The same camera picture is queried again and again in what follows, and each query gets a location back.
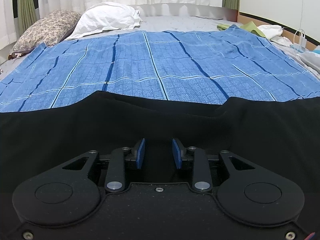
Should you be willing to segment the black pants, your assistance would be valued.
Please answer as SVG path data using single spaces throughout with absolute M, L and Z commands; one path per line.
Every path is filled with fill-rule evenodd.
M 89 150 L 146 139 L 142 180 L 178 180 L 172 139 L 209 154 L 229 150 L 297 183 L 299 224 L 319 228 L 319 98 L 288 102 L 231 97 L 221 105 L 95 92 L 66 107 L 1 114 L 1 212 L 24 180 Z

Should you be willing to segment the blue striped towel blanket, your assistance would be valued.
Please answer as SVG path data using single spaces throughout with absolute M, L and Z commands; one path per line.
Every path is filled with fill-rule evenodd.
M 96 91 L 223 104 L 319 96 L 319 79 L 267 39 L 225 31 L 134 31 L 44 44 L 1 81 L 1 111 L 68 106 Z

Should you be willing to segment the grey crumpled garment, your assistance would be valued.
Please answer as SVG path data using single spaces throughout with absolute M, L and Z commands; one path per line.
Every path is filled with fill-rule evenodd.
M 295 52 L 295 57 L 300 62 L 305 64 L 307 67 L 312 68 L 314 71 L 316 71 L 319 74 L 320 68 L 319 68 L 319 46 L 317 46 L 314 50 L 309 51 L 307 49 L 305 50 L 299 50 L 298 46 L 291 45 L 290 48 L 292 48 Z

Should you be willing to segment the floral patterned pillow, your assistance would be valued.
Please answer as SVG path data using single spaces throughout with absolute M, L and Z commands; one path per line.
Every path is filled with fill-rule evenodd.
M 55 10 L 31 25 L 12 47 L 8 59 L 32 52 L 44 43 L 52 47 L 67 38 L 80 20 L 81 14 L 69 10 Z

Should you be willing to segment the white crumpled cloth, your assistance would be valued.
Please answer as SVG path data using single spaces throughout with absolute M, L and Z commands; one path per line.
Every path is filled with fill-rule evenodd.
M 280 25 L 260 25 L 258 29 L 265 35 L 268 40 L 281 36 L 283 28 Z

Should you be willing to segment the green cloth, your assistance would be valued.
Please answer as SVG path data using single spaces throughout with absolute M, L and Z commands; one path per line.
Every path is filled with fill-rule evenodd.
M 217 25 L 217 29 L 219 31 L 227 30 L 229 27 L 230 27 L 230 25 L 227 25 L 227 24 L 218 24 Z M 247 32 L 249 32 L 249 33 L 257 35 L 259 37 L 266 38 L 265 34 L 252 21 L 247 23 L 247 24 L 241 25 L 240 28 L 245 30 L 245 31 L 247 31 Z

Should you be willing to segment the white pillow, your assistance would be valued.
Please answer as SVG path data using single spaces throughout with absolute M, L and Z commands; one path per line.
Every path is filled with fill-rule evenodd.
M 132 30 L 140 26 L 139 10 L 115 2 L 101 2 L 87 9 L 66 39 L 74 40 L 112 30 Z

